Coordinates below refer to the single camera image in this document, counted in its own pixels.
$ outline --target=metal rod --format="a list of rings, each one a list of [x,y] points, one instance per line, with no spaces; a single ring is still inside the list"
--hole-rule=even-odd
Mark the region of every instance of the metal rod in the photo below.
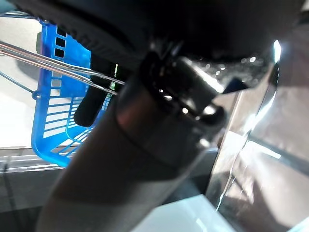
[[[8,75],[4,74],[3,72],[0,72],[0,76],[4,77],[5,79],[9,80],[10,82],[14,83],[15,85],[18,85],[19,87],[22,87],[24,90],[33,93],[33,90],[29,89],[28,87],[24,86],[23,84],[15,81],[14,79],[10,78]]]
[[[0,14],[0,17],[4,18],[26,18],[26,19],[36,19],[35,16],[31,16],[28,14],[16,14],[16,13],[5,13],[5,14]]]
[[[16,47],[16,46],[4,43],[4,42],[0,42],[0,54],[15,58],[17,60],[23,61],[28,64],[32,64],[40,68],[44,68],[44,69],[47,69],[53,72],[60,73],[62,75],[71,77],[75,80],[79,80],[85,84],[96,87],[98,89],[101,89],[113,95],[117,95],[117,92],[110,90],[108,88],[101,87],[93,83],[90,79],[72,72],[72,71],[76,71],[79,73],[86,73],[86,74],[93,74],[93,75],[99,74],[101,78],[108,79],[108,80],[111,80],[117,83],[120,82],[115,78],[105,76],[91,69],[86,69],[86,68],[82,68],[82,67],[74,66],[74,65],[68,65],[64,62],[54,60],[54,59],[51,59],[51,58],[48,58],[48,57],[45,57],[39,54],[34,54],[32,52],[26,51],[24,49],[21,49],[19,47]]]
[[[35,54],[35,53],[29,52],[27,50],[13,46],[13,45],[8,44],[8,43],[0,42],[0,53],[1,53],[1,50],[2,51],[12,51],[12,52],[15,52],[17,55],[23,55],[23,56],[28,57],[29,59],[41,61],[41,62],[44,62],[46,64],[52,65],[54,67],[58,66],[59,68],[61,68],[63,70],[70,71],[70,72],[83,73],[83,74],[88,74],[88,75],[95,75],[95,76],[101,77],[103,79],[114,81],[115,83],[118,83],[118,84],[121,84],[121,85],[125,84],[123,81],[117,80],[113,77],[106,76],[106,75],[104,75],[100,72],[97,72],[97,71],[94,71],[94,70],[91,70],[91,69],[88,69],[88,68],[76,66],[76,65],[67,64],[67,63],[64,63],[62,61],[52,59],[52,58],[49,58],[49,57],[45,57],[45,56],[40,55],[40,54]]]
[[[81,76],[79,74],[76,74],[76,73],[73,73],[73,72],[70,72],[70,71],[67,71],[67,70],[62,70],[58,67],[54,67],[52,65],[49,65],[49,64],[45,64],[43,62],[39,62],[39,61],[34,61],[34,60],[31,60],[31,59],[28,59],[28,58],[25,58],[23,56],[19,56],[19,55],[16,55],[14,54],[14,52],[4,52],[4,51],[0,51],[0,53],[4,54],[4,55],[7,55],[9,57],[12,57],[14,59],[17,59],[17,60],[20,60],[20,61],[23,61],[25,63],[28,63],[28,64],[32,64],[34,66],[37,66],[39,68],[43,68],[43,69],[47,69],[49,71],[53,71],[53,72],[57,72],[57,73],[60,73],[62,75],[65,75],[65,76],[68,76],[68,77],[71,77],[75,80],[78,80],[78,81],[81,81],[85,84],[88,84],[90,86],[93,86],[93,87],[96,87],[98,89],[101,89],[103,91],[106,91],[110,94],[113,94],[113,95],[117,95],[117,92],[113,91],[113,90],[110,90],[108,88],[104,88],[102,86],[99,86],[95,83],[93,83],[91,80],[89,80],[88,78],[84,77],[84,76]]]

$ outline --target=blue plastic basket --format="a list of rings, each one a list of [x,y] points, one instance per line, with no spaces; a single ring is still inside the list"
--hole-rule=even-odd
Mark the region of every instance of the blue plastic basket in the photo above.
[[[42,54],[68,64],[90,67],[90,51],[51,24],[42,23]],[[74,122],[74,113],[88,89],[86,84],[42,70],[36,99],[31,145],[42,159],[66,167],[92,127]],[[107,95],[99,116],[110,100]]]

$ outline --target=black plastic part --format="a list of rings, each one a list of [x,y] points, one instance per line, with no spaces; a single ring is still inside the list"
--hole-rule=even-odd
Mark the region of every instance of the black plastic part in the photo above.
[[[292,28],[304,0],[10,0],[59,25],[91,52],[136,70],[150,48],[183,55],[262,53]]]
[[[106,96],[107,92],[89,86],[85,97],[75,111],[74,122],[82,127],[90,127],[96,120]]]
[[[132,79],[66,169],[37,231],[130,231],[188,176],[207,152],[200,139],[222,125],[193,121]]]
[[[115,65],[113,63],[91,54],[91,69],[106,75],[111,75],[114,71],[114,67]],[[111,84],[109,80],[102,79],[97,76],[91,76],[90,80],[105,88],[109,88]],[[89,86],[85,97],[74,114],[74,122],[82,127],[90,127],[96,120],[106,96],[107,92]]]

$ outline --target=reflective metal surface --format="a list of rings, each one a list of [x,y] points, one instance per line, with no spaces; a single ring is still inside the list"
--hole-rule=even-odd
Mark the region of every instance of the reflective metal surface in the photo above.
[[[93,71],[91,69],[79,67],[79,66],[74,66],[74,65],[69,65],[64,62],[61,62],[59,60],[54,60],[51,58],[47,58],[45,56],[35,54],[29,51],[26,51],[24,49],[21,49],[19,47],[0,42],[0,54],[15,58],[17,60],[26,62],[28,64],[32,64],[34,66],[44,68],[50,71],[54,71],[63,75],[66,75],[68,77],[71,77],[73,79],[79,80],[85,84],[88,84],[90,86],[96,87],[98,89],[101,89],[103,91],[106,91],[108,93],[111,93],[113,95],[117,95],[117,92],[101,87],[95,83],[93,83],[91,80],[88,78],[79,75],[77,73],[84,73],[84,74],[89,74],[89,75],[97,75],[103,79],[108,79],[110,81],[114,81],[119,84],[124,84],[123,81],[119,81],[115,78],[105,76],[99,72]]]

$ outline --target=white surface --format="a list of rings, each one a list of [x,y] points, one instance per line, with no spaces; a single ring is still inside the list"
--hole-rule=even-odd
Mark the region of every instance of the white surface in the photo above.
[[[41,29],[36,20],[0,18],[0,41],[36,52]],[[0,71],[32,90],[37,89],[38,68],[0,56]],[[0,147],[31,147],[34,108],[35,101],[29,92],[0,77]]]
[[[234,232],[203,196],[156,208],[132,232]]]

